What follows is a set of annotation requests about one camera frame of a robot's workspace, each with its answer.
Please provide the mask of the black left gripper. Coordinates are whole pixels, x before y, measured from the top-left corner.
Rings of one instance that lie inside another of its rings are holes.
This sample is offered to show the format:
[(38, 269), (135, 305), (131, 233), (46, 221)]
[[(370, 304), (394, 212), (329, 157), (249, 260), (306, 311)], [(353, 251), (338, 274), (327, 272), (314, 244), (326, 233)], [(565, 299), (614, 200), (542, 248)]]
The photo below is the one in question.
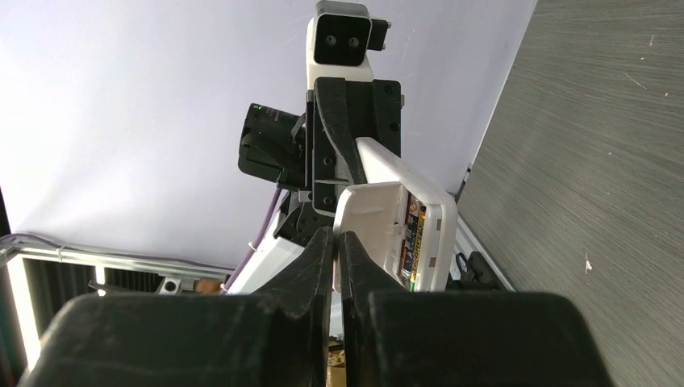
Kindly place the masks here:
[(349, 185), (368, 183), (357, 139), (401, 155), (401, 85), (318, 77), (307, 95), (305, 190), (313, 210), (332, 217)]

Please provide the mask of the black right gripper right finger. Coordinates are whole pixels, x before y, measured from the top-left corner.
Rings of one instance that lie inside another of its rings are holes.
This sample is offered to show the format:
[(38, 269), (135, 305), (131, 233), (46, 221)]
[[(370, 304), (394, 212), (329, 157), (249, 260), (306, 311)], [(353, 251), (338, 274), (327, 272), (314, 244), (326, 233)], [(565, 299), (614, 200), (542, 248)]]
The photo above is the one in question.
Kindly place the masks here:
[(350, 386), (610, 386), (567, 298), (501, 290), (411, 292), (357, 235), (339, 237)]

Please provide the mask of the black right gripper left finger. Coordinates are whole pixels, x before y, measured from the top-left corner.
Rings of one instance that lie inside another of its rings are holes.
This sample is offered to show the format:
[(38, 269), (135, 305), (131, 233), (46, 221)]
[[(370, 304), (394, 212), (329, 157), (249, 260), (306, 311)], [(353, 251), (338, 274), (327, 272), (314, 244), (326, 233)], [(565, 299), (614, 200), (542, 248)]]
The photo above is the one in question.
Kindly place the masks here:
[(323, 386), (335, 236), (250, 294), (81, 296), (44, 336), (23, 386)]

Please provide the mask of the white remote battery cover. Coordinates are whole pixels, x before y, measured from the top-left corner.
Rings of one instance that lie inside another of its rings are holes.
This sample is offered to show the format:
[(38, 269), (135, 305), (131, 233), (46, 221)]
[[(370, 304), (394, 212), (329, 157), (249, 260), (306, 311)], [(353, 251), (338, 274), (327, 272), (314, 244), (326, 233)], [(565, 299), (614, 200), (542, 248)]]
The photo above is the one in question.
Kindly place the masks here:
[(406, 209), (407, 190), (398, 182), (350, 185), (339, 197), (333, 222), (337, 236), (355, 233), (370, 259), (404, 289), (398, 271)]

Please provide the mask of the gold green battery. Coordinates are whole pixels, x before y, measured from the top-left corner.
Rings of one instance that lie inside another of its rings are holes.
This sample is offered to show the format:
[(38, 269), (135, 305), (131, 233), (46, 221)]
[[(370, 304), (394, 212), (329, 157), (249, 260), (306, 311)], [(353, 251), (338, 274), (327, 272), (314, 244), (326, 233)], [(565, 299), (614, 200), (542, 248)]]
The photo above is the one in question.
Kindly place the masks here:
[(420, 259), (420, 250), (421, 250), (421, 244), (423, 240), (423, 230), (424, 230), (424, 225), (425, 225), (425, 218), (426, 218), (426, 206), (423, 206), (422, 204), (419, 204), (417, 206), (417, 212), (416, 216), (411, 218), (414, 220), (413, 224), (415, 225), (415, 229), (413, 230), (412, 236), (412, 249), (410, 250), (411, 253), (411, 272), (410, 272), (410, 291), (415, 290), (415, 286), (417, 283), (417, 277), (418, 277), (418, 267), (419, 267), (419, 259)]

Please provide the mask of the white air conditioner remote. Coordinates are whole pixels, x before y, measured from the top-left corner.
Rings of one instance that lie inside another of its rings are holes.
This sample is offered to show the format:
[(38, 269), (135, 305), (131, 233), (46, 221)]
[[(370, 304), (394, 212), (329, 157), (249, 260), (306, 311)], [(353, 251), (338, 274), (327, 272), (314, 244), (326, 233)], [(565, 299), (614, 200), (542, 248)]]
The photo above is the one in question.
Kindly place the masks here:
[(367, 181), (398, 191), (383, 206), (390, 244), (371, 257), (411, 292), (445, 290), (458, 221), (454, 198), (375, 139), (360, 138), (357, 148)]

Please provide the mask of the silver dark blue battery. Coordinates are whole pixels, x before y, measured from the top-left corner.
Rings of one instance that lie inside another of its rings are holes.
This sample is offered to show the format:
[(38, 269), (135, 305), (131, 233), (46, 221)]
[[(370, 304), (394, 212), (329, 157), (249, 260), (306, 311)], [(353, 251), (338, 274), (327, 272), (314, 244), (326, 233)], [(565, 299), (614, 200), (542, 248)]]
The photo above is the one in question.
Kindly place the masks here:
[(411, 253), (410, 250), (412, 249), (412, 240), (413, 240), (413, 230), (415, 229), (415, 225), (413, 224), (414, 220), (411, 218), (416, 216), (417, 212), (417, 206), (419, 205), (419, 201), (416, 199), (414, 195), (411, 193), (408, 195), (408, 201), (407, 201), (407, 214), (405, 217), (406, 220), (406, 231), (404, 234), (404, 242), (402, 245), (402, 259), (401, 259), (401, 267), (400, 267), (400, 273), (403, 278), (407, 279), (410, 278), (410, 272), (411, 272)]

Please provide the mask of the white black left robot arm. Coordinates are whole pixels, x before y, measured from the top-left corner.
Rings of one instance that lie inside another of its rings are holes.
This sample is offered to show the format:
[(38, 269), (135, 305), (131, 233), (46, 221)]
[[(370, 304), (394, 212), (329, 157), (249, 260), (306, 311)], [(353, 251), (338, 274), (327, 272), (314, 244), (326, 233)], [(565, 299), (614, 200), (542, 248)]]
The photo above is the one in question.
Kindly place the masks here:
[(228, 278), (224, 294), (251, 293), (290, 262), (285, 251), (306, 247), (321, 227), (332, 227), (342, 193), (367, 184), (370, 167), (359, 139), (401, 154), (402, 86), (398, 81), (321, 77), (296, 115), (252, 104), (240, 135), (239, 170), (277, 186), (252, 250)]

